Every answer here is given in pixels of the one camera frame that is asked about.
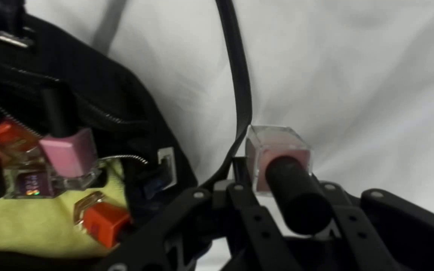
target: black bag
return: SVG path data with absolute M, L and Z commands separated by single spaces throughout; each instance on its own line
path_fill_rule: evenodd
M 238 136 L 221 169 L 206 183 L 224 180 L 251 118 L 250 85 L 236 17 L 230 0 L 217 0 L 230 58 L 238 109 Z M 144 222 L 167 205 L 180 190 L 197 181 L 188 160 L 158 112 L 144 86 L 128 70 L 81 44 L 70 35 L 24 14 L 24 2 L 0 0 L 0 121 L 12 116 L 46 134 L 39 88 L 64 83 L 78 106 L 81 127 L 95 134 L 99 157 L 138 155 L 149 161 L 143 169 L 123 163 L 126 202 L 132 217 Z M 141 186 L 158 172 L 156 151 L 174 151 L 177 184 L 153 199 L 141 195 Z M 86 270 L 95 261 L 63 262 L 0 252 L 0 268 Z

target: white backdrop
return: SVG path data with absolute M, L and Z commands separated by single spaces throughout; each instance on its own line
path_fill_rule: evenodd
M 134 71 L 199 180 L 217 169 L 233 139 L 235 110 L 214 0 L 27 6 Z M 385 189 L 434 211 L 434 0 L 235 6 L 254 124 L 292 127 L 313 148 L 321 180 L 352 193 Z

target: white fabric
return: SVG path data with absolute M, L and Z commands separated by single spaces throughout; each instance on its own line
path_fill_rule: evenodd
M 28 9 L 92 44 L 108 3 L 28 0 Z M 385 189 L 434 211 L 434 0 L 235 6 L 254 124 L 292 127 L 321 180 L 354 195 Z M 147 86 L 206 180 L 235 134 L 214 0 L 126 2 L 108 55 Z

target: yellow fabric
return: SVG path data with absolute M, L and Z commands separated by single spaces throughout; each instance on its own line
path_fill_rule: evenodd
M 123 205 L 119 163 L 111 169 L 107 186 L 98 192 Z M 66 192 L 55 199 L 0 199 L 0 250 L 64 259 L 105 255 L 72 223 L 73 204 L 93 192 Z

